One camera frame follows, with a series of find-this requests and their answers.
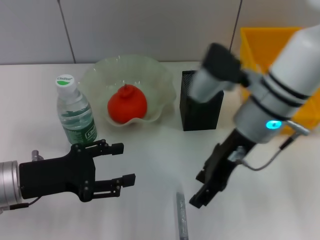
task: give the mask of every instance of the yellow container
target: yellow container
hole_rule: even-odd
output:
[[[240,49],[242,66],[259,73],[266,73],[290,37],[300,29],[300,27],[242,27]],[[249,92],[243,88],[243,100],[248,96]],[[293,121],[314,129],[320,123],[319,104],[320,90],[299,109],[292,118]],[[293,131],[286,126],[282,133],[292,134]]]

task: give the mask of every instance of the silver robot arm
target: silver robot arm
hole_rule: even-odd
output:
[[[295,33],[265,75],[241,70],[240,62],[226,48],[212,44],[192,81],[190,96],[198,102],[207,102],[219,91],[230,90],[236,84],[248,88],[251,95],[234,116],[233,132],[214,148],[196,177],[203,186],[190,203],[197,208],[206,206],[225,189],[237,165],[255,171],[264,168],[254,169],[244,161],[256,144],[268,143],[285,125],[296,133],[279,151],[299,135],[309,134],[291,118],[320,86],[320,25]]]

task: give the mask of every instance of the clear bowl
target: clear bowl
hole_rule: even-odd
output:
[[[124,84],[134,85],[144,93],[147,112],[144,118],[133,118],[121,124],[111,119],[107,103]],[[78,89],[87,97],[95,115],[98,113],[117,127],[151,123],[160,117],[164,106],[173,103],[177,97],[172,73],[160,62],[140,55],[123,55],[97,62],[86,71]]]

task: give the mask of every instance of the red fruit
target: red fruit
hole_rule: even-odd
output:
[[[107,109],[112,120],[125,124],[133,118],[142,119],[146,115],[147,100],[139,88],[125,84],[110,98]]]

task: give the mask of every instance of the table surface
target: table surface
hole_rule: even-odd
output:
[[[4,240],[176,240],[175,193],[188,201],[201,187],[195,180],[213,147],[234,127],[239,92],[225,94],[217,130],[184,132],[179,112],[181,72],[197,62],[163,63],[174,74],[177,98],[156,123],[112,128],[96,126],[108,143],[124,143],[124,154],[95,159],[97,180],[135,173],[135,186],[119,198],[82,203],[73,193],[41,198],[26,209],[0,215]],[[91,64],[0,66],[0,161],[45,158],[70,148],[56,114],[54,80],[82,77]],[[285,139],[257,146],[247,157],[261,166]],[[316,240],[320,236],[320,138],[301,137],[267,169],[237,167],[227,188],[207,207],[187,204],[191,240]]]

